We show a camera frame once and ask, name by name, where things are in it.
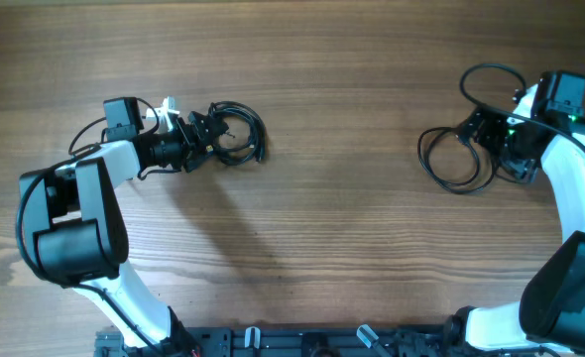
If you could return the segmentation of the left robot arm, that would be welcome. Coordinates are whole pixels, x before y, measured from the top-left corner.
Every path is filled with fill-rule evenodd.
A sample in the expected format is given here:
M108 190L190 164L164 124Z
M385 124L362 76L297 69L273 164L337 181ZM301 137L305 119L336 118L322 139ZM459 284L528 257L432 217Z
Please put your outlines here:
M20 255L41 280L92 300L135 356L197 356L200 347L173 310L146 287L128 260L129 239L115 195L129 179L190 172L213 152L228 126L214 113L182 118L173 101L149 108L142 99L103 103L104 140L68 160L20 177L16 240Z

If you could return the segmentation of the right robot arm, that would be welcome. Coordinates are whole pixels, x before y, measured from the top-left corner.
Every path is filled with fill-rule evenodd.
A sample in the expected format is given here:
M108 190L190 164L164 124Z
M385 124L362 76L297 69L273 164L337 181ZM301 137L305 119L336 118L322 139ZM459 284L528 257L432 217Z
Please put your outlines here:
M548 71L505 111L480 100L456 128L459 141L482 146L516 180L549 179L562 244L526 285L520 301L465 307L452 315L446 347L485 354L548 349L585 355L585 76Z

